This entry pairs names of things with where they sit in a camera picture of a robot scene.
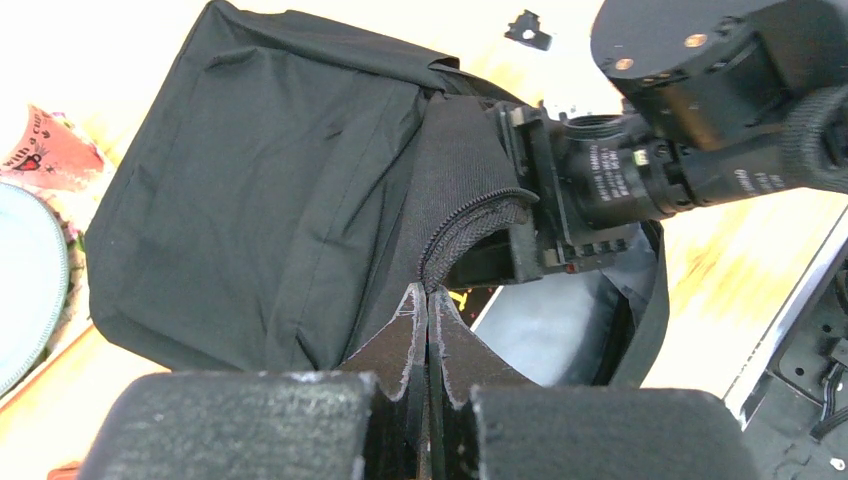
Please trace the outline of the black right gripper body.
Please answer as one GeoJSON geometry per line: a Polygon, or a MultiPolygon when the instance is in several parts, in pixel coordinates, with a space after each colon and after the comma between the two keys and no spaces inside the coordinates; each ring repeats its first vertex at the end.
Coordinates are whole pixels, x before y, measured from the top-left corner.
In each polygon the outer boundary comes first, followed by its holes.
{"type": "Polygon", "coordinates": [[[554,120],[542,107],[505,103],[493,112],[520,186],[538,200],[525,223],[463,255],[450,271],[453,287],[609,267],[634,246],[643,224],[697,205],[674,144],[638,114],[554,120]]]}

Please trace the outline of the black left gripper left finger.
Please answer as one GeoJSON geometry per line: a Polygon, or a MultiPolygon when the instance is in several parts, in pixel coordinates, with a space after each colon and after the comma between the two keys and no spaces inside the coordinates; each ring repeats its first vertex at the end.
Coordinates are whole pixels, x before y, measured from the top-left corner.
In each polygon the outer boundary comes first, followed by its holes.
{"type": "Polygon", "coordinates": [[[419,472],[426,295],[334,370],[140,377],[113,404],[82,479],[412,479],[419,472]]]}

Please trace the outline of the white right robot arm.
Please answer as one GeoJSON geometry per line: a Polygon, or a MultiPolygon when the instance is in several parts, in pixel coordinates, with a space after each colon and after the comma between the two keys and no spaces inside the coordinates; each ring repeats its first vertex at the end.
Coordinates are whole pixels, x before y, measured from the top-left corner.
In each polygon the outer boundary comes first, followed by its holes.
{"type": "Polygon", "coordinates": [[[501,108],[527,220],[473,246],[452,288],[612,265],[639,228],[796,188],[847,189],[843,1],[607,1],[591,55],[618,114],[501,108]]]}

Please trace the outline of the black fabric student bag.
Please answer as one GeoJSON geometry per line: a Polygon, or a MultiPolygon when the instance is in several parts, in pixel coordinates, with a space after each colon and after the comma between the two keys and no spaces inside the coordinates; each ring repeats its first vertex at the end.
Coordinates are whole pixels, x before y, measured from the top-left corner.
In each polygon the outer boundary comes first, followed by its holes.
{"type": "Polygon", "coordinates": [[[90,313],[168,368],[331,370],[529,216],[511,93],[289,10],[202,10],[85,236],[90,313]]]}

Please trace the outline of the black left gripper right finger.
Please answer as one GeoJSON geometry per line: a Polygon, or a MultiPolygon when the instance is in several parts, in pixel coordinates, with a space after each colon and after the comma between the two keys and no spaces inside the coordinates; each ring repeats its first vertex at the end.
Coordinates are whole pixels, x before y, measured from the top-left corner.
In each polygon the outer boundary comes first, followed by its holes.
{"type": "Polygon", "coordinates": [[[754,479],[740,428],[698,390],[541,387],[428,298],[437,479],[754,479]]]}

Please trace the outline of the black yellow storey treehouse book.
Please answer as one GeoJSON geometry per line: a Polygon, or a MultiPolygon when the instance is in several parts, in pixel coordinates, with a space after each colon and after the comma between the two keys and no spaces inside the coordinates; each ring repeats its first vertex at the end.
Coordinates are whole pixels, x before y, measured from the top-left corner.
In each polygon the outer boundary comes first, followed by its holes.
{"type": "Polygon", "coordinates": [[[468,327],[472,327],[481,318],[489,303],[496,298],[500,290],[501,287],[477,287],[450,290],[449,295],[463,322],[468,327]]]}

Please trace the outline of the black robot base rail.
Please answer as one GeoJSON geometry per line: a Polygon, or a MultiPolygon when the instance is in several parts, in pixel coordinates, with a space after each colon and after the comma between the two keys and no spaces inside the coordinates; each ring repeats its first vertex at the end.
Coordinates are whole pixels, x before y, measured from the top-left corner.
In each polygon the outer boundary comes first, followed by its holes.
{"type": "Polygon", "coordinates": [[[724,396],[762,479],[847,476],[847,216],[724,396]]]}

